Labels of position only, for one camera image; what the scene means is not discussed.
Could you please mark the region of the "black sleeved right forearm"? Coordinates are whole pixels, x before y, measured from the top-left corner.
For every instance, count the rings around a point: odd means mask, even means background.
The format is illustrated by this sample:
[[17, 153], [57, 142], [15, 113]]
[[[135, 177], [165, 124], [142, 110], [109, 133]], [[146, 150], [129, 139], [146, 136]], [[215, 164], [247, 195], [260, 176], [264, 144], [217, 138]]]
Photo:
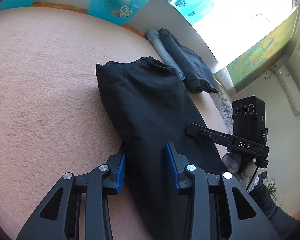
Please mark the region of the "black sleeved right forearm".
[[269, 219], [280, 239], [287, 239], [298, 225], [299, 220], [285, 213], [274, 203], [260, 176], [257, 176], [249, 186], [248, 193]]

